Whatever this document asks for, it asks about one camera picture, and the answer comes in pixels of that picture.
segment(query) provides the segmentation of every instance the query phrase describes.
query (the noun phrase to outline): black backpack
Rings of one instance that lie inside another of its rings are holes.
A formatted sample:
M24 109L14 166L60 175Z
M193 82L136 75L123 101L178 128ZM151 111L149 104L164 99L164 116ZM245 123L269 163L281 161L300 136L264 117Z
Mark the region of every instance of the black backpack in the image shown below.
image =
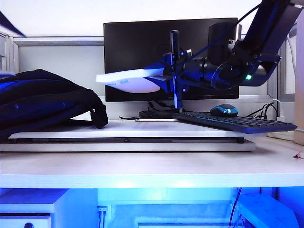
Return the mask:
M90 125L102 128L108 123L105 105L93 90L41 69L0 76L0 139L64 123L87 111Z

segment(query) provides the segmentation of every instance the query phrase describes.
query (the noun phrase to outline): desk drawer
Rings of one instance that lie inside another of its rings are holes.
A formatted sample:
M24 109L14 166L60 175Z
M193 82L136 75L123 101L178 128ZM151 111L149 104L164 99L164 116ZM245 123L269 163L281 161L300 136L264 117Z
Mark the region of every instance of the desk drawer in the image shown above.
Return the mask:
M1 228L51 228L51 217L50 216L26 216L26 217L3 216L0 217L0 227Z

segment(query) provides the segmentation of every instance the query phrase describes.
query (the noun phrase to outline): white cabinet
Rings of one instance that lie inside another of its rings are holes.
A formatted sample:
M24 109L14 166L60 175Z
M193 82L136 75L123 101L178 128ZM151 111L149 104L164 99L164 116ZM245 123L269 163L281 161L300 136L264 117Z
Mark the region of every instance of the white cabinet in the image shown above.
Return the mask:
M97 190L12 189L0 196L0 227L98 227Z

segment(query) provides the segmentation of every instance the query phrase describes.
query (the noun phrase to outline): electrical outlet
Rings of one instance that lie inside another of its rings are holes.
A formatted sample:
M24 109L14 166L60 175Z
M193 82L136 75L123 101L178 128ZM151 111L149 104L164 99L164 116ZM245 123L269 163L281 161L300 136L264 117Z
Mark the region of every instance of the electrical outlet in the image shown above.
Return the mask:
M112 219L112 207L111 205L107 205L107 206L97 206L98 208L98 212L101 212L102 216L103 216L103 212L105 211L106 212L106 220L109 221Z

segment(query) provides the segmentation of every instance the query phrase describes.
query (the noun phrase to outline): drawer handle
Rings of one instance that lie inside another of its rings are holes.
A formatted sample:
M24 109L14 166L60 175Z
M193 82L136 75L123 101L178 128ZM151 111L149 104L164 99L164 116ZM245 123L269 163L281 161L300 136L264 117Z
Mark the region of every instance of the drawer handle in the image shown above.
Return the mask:
M28 222L24 225L24 228L34 228L34 225Z

